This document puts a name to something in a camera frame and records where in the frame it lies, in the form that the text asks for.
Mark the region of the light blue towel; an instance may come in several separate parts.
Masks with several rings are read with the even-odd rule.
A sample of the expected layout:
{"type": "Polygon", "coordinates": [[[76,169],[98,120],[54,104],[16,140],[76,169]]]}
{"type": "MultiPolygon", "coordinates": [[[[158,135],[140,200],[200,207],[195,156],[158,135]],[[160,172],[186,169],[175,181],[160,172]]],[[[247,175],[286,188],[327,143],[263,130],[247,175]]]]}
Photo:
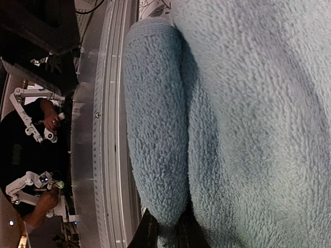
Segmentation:
{"type": "Polygon", "coordinates": [[[330,247],[330,1],[174,1],[132,25],[128,142],[158,247],[330,247]]]}

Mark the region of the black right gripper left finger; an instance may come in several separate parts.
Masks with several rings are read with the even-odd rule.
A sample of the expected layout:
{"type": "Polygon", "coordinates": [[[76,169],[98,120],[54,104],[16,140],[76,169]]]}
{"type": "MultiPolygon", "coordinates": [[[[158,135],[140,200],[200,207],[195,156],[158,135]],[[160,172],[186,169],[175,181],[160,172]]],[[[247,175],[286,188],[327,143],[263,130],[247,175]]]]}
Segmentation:
{"type": "Polygon", "coordinates": [[[133,236],[133,248],[156,248],[157,240],[158,222],[146,209],[133,236]]]}

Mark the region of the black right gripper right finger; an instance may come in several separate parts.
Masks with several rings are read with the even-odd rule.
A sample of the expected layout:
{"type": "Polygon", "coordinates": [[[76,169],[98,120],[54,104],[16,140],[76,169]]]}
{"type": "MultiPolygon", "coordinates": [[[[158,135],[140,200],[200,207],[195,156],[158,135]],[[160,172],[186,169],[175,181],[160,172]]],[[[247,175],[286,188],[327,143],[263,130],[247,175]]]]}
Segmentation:
{"type": "Polygon", "coordinates": [[[195,220],[191,209],[186,209],[178,221],[178,245],[182,248],[210,247],[195,220]]]}

